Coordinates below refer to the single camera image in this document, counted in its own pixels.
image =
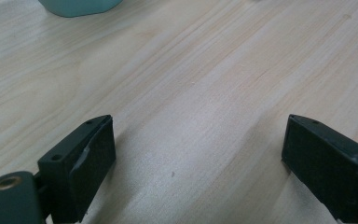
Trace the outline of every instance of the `light wood grain surface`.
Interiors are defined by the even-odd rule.
[[[83,223],[336,223],[281,163],[290,113],[358,142],[358,0],[0,0],[0,175],[114,118]]]

